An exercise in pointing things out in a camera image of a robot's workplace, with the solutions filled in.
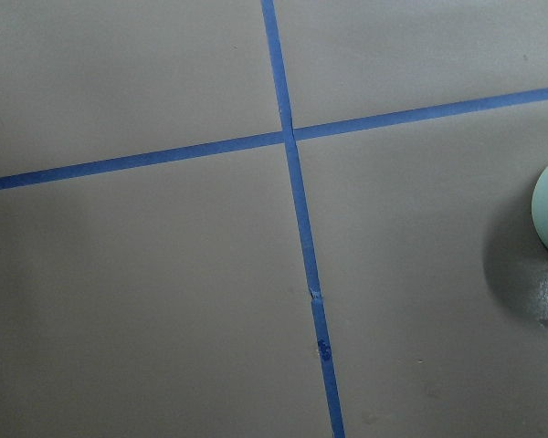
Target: horizontal blue line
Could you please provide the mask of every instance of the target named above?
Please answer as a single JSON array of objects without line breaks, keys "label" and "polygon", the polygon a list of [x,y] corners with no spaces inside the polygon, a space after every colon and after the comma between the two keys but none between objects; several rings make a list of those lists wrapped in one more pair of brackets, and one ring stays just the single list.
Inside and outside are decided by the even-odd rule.
[{"label": "horizontal blue line", "polygon": [[253,135],[239,139],[214,141],[183,148],[169,149],[112,158],[98,162],[86,162],[71,166],[57,167],[44,171],[20,173],[18,175],[0,177],[0,190],[11,189],[30,184],[48,183],[66,180],[96,173],[114,172],[134,167],[150,166],[163,162],[178,162],[191,158],[215,155],[224,152],[243,151],[284,142],[281,132]]},{"label": "horizontal blue line", "polygon": [[[294,130],[294,138],[295,140],[316,139],[318,137],[343,134],[345,132],[371,130],[401,123],[438,119],[469,112],[493,110],[496,108],[522,105],[543,100],[548,100],[548,89],[533,89],[530,91],[493,96],[490,98],[465,100],[445,105],[436,105],[434,107],[411,109],[390,114],[380,114],[360,119],[335,121],[322,125],[297,128]],[[163,162],[178,162],[218,153],[243,151],[245,149],[259,148],[283,142],[284,137],[282,132],[270,132],[238,139],[214,141],[183,148],[174,148],[166,151],[147,152],[97,162],[74,164],[44,171],[19,173],[16,175],[0,177],[0,190],[11,189],[23,185],[65,180],[67,178],[77,178],[97,173],[120,171],[123,169],[149,166]]]},{"label": "horizontal blue line", "polygon": [[335,121],[322,125],[297,128],[294,130],[296,140],[308,140],[329,135],[343,134],[357,130],[371,130],[401,123],[413,121],[438,119],[447,116],[456,116],[468,112],[493,110],[496,108],[510,107],[524,103],[532,103],[548,100],[548,89],[533,89],[519,93],[504,94],[490,98],[465,100],[462,102],[448,103],[419,109],[380,114],[360,119]]}]

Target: blue tape strip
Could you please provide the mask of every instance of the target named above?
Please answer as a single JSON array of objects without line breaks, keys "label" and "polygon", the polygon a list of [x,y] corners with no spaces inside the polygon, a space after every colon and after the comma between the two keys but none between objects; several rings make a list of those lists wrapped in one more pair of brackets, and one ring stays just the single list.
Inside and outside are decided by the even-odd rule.
[{"label": "blue tape strip", "polygon": [[312,296],[312,315],[321,356],[322,377],[331,417],[331,427],[335,438],[343,438],[345,432],[343,429],[339,392],[337,391],[335,368],[332,362],[331,342],[329,340],[329,330],[327,329],[327,320],[321,296],[317,260],[312,241],[311,221],[309,219],[304,181],[302,180],[302,171],[300,169],[299,150],[294,139],[294,129],[292,128],[292,111],[290,108],[290,97],[284,70],[282,48],[279,40],[278,24],[276,22],[276,11],[274,10],[272,0],[262,0],[262,12],[264,15],[264,24],[266,26],[266,35],[268,37],[274,87],[278,99],[282,135],[284,136],[284,145],[290,172],[290,186],[299,226],[302,257],[307,275],[307,284]]},{"label": "blue tape strip", "polygon": [[438,119],[447,116],[456,116],[468,112],[493,110],[496,108],[510,107],[524,103],[548,100],[548,89],[533,89],[519,93],[504,94],[490,98],[465,100],[462,102],[436,105],[420,109],[392,112],[378,116],[362,117],[360,119],[336,121],[322,125],[309,126],[294,130],[296,140],[315,139],[328,135],[343,134],[356,130],[370,130],[384,126],[410,123],[413,121]]},{"label": "blue tape strip", "polygon": [[96,173],[114,172],[134,167],[150,166],[163,162],[178,162],[190,158],[204,157],[224,152],[243,151],[245,149],[259,148],[284,141],[282,132],[270,132],[267,134],[253,135],[233,140],[214,141],[211,143],[186,146],[183,148],[169,149],[130,155],[127,157],[112,158],[99,162],[86,162],[71,166],[58,167],[45,171],[20,173],[18,175],[4,176],[0,178],[0,190],[20,187],[23,185],[47,183],[50,181],[77,178]]}]

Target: blue line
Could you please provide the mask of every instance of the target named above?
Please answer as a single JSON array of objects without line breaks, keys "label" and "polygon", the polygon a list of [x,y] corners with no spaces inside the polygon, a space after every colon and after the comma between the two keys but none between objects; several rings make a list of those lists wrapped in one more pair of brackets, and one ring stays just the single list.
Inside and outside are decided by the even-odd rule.
[{"label": "blue line", "polygon": [[86,162],[71,166],[57,167],[45,171],[20,173],[18,175],[0,177],[0,190],[20,187],[23,185],[47,183],[50,181],[66,180],[96,173],[114,172],[134,167],[150,166],[163,162],[178,162],[191,158],[204,157],[217,153],[243,151],[245,149],[259,148],[284,141],[281,132],[253,135],[233,140],[214,141],[211,143],[186,146],[183,148],[169,149],[130,155],[127,157],[112,158],[98,162]]},{"label": "blue line", "polygon": [[373,128],[382,128],[384,126],[397,125],[400,123],[438,119],[441,117],[466,114],[468,112],[493,110],[496,108],[522,105],[524,103],[539,102],[543,100],[548,100],[548,89],[533,89],[530,91],[504,94],[490,98],[465,100],[462,102],[448,103],[445,105],[410,109],[407,111],[362,117],[360,119],[335,121],[332,123],[324,123],[322,125],[297,128],[294,130],[294,136],[296,140],[315,139],[317,137],[342,134],[345,132],[371,130]]},{"label": "blue line", "polygon": [[309,219],[306,193],[304,191],[304,181],[302,180],[302,171],[300,169],[299,149],[297,148],[294,139],[294,129],[292,128],[292,111],[290,108],[282,48],[279,40],[278,24],[276,22],[276,11],[274,10],[272,0],[262,0],[262,12],[266,26],[266,35],[268,37],[274,87],[278,99],[282,135],[284,137],[286,158],[289,166],[290,186],[292,188],[294,208],[299,226],[302,257],[306,270],[307,285],[312,297],[312,316],[314,318],[315,332],[317,334],[317,343],[321,357],[322,377],[327,395],[329,415],[331,417],[331,427],[335,438],[344,438],[343,416],[341,414],[335,368],[332,362],[331,342],[329,340],[329,330],[327,329],[327,320],[322,301],[317,259],[312,241],[311,221]]}]

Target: gray surface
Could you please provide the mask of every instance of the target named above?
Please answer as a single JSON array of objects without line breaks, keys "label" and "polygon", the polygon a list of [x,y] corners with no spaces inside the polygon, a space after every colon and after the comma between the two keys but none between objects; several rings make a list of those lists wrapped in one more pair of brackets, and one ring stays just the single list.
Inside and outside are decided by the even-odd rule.
[{"label": "gray surface", "polygon": [[347,436],[548,436],[548,102],[300,153]]},{"label": "gray surface", "polygon": [[0,192],[0,438],[328,436],[283,148]]},{"label": "gray surface", "polygon": [[277,0],[295,127],[548,87],[548,0]]},{"label": "gray surface", "polygon": [[0,176],[275,130],[259,2],[0,1]]}]

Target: vertical blue line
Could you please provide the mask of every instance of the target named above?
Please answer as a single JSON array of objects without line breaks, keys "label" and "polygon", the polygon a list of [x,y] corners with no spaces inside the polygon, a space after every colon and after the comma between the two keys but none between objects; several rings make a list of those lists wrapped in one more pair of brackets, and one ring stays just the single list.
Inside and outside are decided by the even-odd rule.
[{"label": "vertical blue line", "polygon": [[329,330],[327,329],[327,320],[325,317],[319,272],[317,269],[317,259],[314,253],[314,243],[312,241],[311,221],[309,219],[306,193],[302,180],[299,149],[294,139],[289,90],[286,81],[286,72],[284,70],[284,60],[282,57],[282,48],[280,45],[273,0],[262,0],[262,12],[264,15],[264,24],[266,26],[266,35],[268,37],[270,62],[272,64],[274,87],[276,89],[280,122],[282,124],[282,136],[284,137],[286,159],[289,166],[290,186],[299,226],[302,258],[304,260],[307,276],[307,285],[312,298],[312,316],[314,318],[317,344],[321,356],[322,377],[325,384],[329,415],[331,417],[331,427],[335,438],[344,438],[343,417],[341,414],[339,392],[337,391],[335,368],[332,362],[331,342],[329,340]]}]

